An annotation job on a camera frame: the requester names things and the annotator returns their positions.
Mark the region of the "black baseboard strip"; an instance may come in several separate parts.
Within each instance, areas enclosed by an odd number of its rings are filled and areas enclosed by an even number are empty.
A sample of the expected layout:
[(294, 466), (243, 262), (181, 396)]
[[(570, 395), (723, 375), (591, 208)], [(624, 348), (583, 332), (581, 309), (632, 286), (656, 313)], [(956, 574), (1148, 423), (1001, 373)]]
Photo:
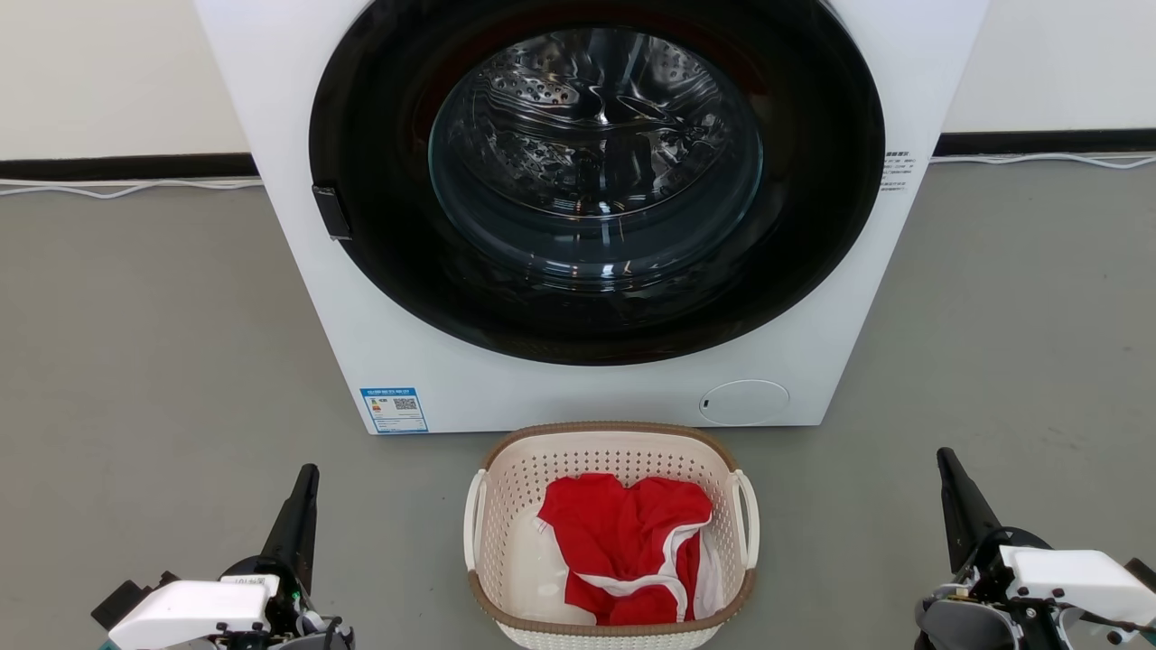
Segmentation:
[(1156, 153), (1156, 127), (943, 133), (934, 156), (1029, 155), (1029, 153)]
[(251, 153), (0, 161), (0, 180), (223, 180), (260, 176)]

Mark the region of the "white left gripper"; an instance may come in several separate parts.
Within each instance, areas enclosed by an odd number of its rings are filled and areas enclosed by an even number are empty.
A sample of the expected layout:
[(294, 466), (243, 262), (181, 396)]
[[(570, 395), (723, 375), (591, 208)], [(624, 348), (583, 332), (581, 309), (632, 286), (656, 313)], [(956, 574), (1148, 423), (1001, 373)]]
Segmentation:
[(318, 466), (302, 465), (264, 556), (160, 588), (108, 631), (108, 650), (355, 650), (351, 626), (309, 594), (319, 482)]

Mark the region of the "blue energy label sticker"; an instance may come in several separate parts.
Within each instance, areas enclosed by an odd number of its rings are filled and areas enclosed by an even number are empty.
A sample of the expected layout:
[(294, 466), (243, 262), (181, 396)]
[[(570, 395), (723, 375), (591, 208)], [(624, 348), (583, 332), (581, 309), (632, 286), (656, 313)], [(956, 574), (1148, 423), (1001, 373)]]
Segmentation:
[(429, 433), (415, 387), (360, 387), (366, 428), (373, 435)]

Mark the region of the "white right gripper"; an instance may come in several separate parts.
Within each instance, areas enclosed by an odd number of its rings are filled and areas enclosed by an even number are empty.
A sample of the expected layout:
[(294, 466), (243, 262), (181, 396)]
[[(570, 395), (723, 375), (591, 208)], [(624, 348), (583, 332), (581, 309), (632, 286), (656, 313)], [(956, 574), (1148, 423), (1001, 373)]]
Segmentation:
[(914, 650), (1074, 650), (1070, 628), (1094, 626), (1113, 647), (1156, 650), (1156, 594), (1099, 551), (1052, 551), (1001, 527), (956, 452), (936, 453), (953, 579), (914, 610)]

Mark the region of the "white front-load washing machine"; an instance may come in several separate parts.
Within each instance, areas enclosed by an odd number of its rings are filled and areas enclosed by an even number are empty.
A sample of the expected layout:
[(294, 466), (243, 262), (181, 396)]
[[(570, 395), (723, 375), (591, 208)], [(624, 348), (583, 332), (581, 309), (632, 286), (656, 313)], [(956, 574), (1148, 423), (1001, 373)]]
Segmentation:
[(329, 337), (360, 419), (360, 387), (415, 387), (429, 433), (514, 431), (578, 420), (722, 427), (699, 413), (712, 387), (772, 381), (791, 402), (765, 424), (820, 424), (879, 291), (992, 0), (820, 0), (879, 83), (885, 152), (920, 165), (880, 192), (844, 260), (796, 305), (726, 344), (640, 365), (549, 365), (431, 328), (388, 300), (331, 241), (312, 194), (314, 93), (373, 0), (195, 0), (220, 74), (286, 243)]

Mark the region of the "red garment with white trim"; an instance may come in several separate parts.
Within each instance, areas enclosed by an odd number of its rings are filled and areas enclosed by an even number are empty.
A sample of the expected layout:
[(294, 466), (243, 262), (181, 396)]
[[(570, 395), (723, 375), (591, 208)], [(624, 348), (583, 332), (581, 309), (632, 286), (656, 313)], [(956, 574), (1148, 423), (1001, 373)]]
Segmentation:
[(602, 627), (686, 625), (726, 608), (722, 561), (706, 532), (714, 507), (702, 487), (612, 474), (558, 478), (538, 522), (566, 568), (564, 600)]

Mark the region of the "small black text label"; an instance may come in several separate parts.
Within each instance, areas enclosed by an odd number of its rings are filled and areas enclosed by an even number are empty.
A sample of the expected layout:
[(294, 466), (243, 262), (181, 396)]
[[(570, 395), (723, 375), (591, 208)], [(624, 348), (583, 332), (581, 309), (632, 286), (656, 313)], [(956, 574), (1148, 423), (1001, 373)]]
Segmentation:
[(880, 192), (901, 192), (911, 185), (920, 158), (910, 152), (885, 152)]

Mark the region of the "steel washer drum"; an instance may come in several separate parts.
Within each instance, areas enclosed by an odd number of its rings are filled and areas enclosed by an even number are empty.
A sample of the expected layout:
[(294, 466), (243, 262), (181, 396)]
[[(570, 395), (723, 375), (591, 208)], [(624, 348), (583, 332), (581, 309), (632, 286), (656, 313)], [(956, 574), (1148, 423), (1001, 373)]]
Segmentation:
[(479, 62), (428, 152), (446, 217), (499, 263), (575, 283), (689, 265), (759, 189), (754, 111), (717, 66), (624, 28), (538, 34)]

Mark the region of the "cream perforated laundry basket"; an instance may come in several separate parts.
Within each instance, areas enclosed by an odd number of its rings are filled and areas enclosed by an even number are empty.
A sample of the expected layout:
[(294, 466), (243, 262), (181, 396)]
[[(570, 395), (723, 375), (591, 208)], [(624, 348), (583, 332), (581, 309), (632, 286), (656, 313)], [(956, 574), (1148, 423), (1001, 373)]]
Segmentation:
[[(720, 605), (677, 625), (603, 627), (566, 605), (564, 561), (538, 522), (546, 486), (603, 473), (623, 483), (681, 478), (704, 489), (705, 552), (719, 568)], [(699, 650), (742, 610), (759, 559), (759, 505), (736, 459), (686, 424), (565, 422), (509, 433), (470, 481), (462, 542), (480, 610), (524, 650)]]

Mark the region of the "round black washer door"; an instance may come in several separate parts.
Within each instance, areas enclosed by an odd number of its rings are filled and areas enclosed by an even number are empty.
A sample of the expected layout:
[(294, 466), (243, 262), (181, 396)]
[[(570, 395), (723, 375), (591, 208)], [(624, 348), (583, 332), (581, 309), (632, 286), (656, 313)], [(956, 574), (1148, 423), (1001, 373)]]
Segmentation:
[[(538, 34), (624, 28), (712, 62), (763, 145), (753, 204), (664, 274), (575, 283), (499, 263), (446, 217), (428, 163), (438, 112), (479, 62)], [(336, 189), (376, 287), (431, 328), (549, 365), (640, 365), (746, 337), (844, 260), (879, 198), (885, 120), (862, 51), (820, 0), (373, 0), (312, 108), (312, 186)]]

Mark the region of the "round white filter cover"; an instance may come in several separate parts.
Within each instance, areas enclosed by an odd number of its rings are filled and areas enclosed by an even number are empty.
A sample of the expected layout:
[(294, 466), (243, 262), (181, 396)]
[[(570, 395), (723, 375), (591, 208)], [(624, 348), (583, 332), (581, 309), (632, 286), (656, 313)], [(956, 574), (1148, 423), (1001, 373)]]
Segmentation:
[(788, 408), (786, 387), (772, 381), (743, 379), (712, 387), (699, 400), (701, 415), (722, 427), (765, 424)]

